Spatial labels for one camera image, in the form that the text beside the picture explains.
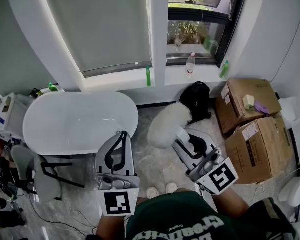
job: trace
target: black backpack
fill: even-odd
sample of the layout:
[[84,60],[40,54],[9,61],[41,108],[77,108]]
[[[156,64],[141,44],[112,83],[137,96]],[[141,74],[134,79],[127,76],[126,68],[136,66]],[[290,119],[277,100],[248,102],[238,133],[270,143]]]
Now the black backpack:
[[180,102],[191,111],[192,121],[189,123],[211,118],[208,112],[210,88],[203,82],[195,82],[189,86],[180,97]]

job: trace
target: white fluffy toy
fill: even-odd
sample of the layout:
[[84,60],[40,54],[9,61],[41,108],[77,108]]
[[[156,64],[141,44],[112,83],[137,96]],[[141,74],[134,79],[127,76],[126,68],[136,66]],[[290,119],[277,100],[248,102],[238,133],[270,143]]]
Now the white fluffy toy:
[[183,130],[192,120],[189,108],[180,102],[167,106],[152,121],[148,132],[148,142],[158,148],[169,148],[174,141],[184,137],[188,141],[188,134]]

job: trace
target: person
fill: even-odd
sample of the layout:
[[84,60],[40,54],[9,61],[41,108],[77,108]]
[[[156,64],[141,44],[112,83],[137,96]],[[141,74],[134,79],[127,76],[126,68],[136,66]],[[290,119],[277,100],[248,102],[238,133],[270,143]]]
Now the person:
[[296,240],[298,235],[272,198],[251,207],[231,188],[213,195],[213,210],[194,191],[169,183],[167,194],[147,190],[126,226],[124,217],[105,217],[87,240]]

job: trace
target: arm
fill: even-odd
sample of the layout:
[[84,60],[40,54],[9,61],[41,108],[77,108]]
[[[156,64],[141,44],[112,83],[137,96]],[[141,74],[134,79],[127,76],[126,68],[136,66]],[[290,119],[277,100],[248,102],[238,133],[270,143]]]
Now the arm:
[[220,195],[213,195],[212,198],[218,212],[232,219],[240,218],[249,209],[249,205],[231,188]]
[[103,240],[124,240],[125,221],[124,217],[105,217],[102,216],[96,235]]

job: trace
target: plastic bottle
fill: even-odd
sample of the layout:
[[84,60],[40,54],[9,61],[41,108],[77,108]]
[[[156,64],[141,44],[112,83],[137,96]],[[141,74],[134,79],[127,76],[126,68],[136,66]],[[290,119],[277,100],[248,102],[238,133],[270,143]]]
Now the plastic bottle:
[[146,73],[146,86],[150,87],[151,86],[151,77],[150,77],[150,67],[149,66],[146,66],[145,73]]
[[58,88],[55,85],[52,84],[52,82],[49,83],[49,90],[51,92],[58,92],[59,91]]
[[195,65],[196,65],[196,54],[194,52],[191,53],[191,56],[188,58],[186,61],[186,66],[185,66],[185,74],[187,77],[191,77],[192,73],[195,70]]
[[220,77],[220,78],[223,78],[223,77],[224,77],[224,75],[228,72],[229,67],[230,67],[229,61],[226,61],[225,64],[223,64],[222,70],[221,70],[221,72],[220,72],[220,74],[219,74],[219,77]]

